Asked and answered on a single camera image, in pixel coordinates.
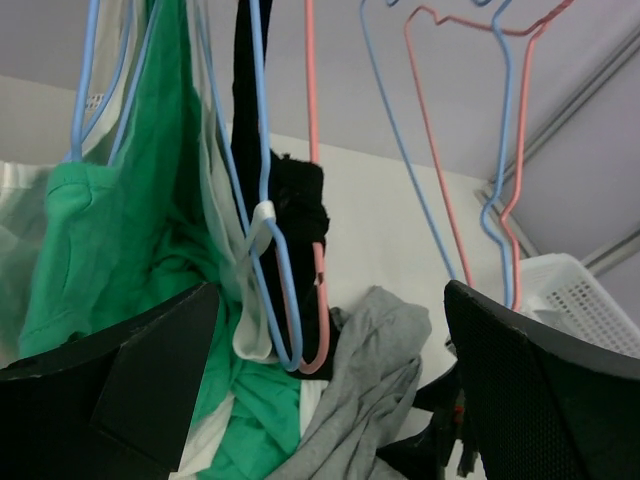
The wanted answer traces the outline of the blue hanger with grey top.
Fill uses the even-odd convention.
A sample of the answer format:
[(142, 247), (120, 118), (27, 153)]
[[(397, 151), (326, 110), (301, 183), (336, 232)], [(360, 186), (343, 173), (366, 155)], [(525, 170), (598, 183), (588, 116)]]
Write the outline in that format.
[[(421, 166), (434, 169), (418, 102), (404, 24), (411, 12), (427, 5), (441, 15), (456, 15), (488, 24), (504, 1), (360, 1), (357, 15), (365, 57), (371, 65), (374, 85), (381, 99), (383, 117), (391, 131), (402, 166), (408, 173), (411, 193), (417, 197), (426, 224), (427, 238), (447, 279), (458, 279), (476, 287), (496, 281), (498, 300), (504, 303), (499, 246), (484, 232), (480, 214), (486, 200), (474, 200), (480, 213), (463, 224), (461, 201), (444, 201), (437, 187), (419, 179)], [(502, 54), (489, 32), (453, 23), (440, 27), (420, 13), (411, 27), (411, 38), (434, 145), (440, 158), (438, 180), (448, 183), (457, 174), (484, 182), (495, 177), (501, 125), (505, 69)], [(507, 146), (515, 133), (519, 43), (508, 39), (514, 67), (512, 117)], [(491, 260), (488, 280), (479, 270), (481, 255)]]

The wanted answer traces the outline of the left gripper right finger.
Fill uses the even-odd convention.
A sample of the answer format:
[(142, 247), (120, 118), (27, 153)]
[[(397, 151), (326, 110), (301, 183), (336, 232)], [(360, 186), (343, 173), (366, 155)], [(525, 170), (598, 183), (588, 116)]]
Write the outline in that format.
[(639, 361), (444, 289), (466, 411), (489, 479), (636, 479)]

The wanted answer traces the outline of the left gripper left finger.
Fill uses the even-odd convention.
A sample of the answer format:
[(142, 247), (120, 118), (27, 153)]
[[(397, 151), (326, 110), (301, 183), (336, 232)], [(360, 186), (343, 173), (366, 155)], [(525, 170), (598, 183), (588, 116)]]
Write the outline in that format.
[(201, 283), (1, 371), (4, 479), (166, 479), (178, 470), (219, 307)]

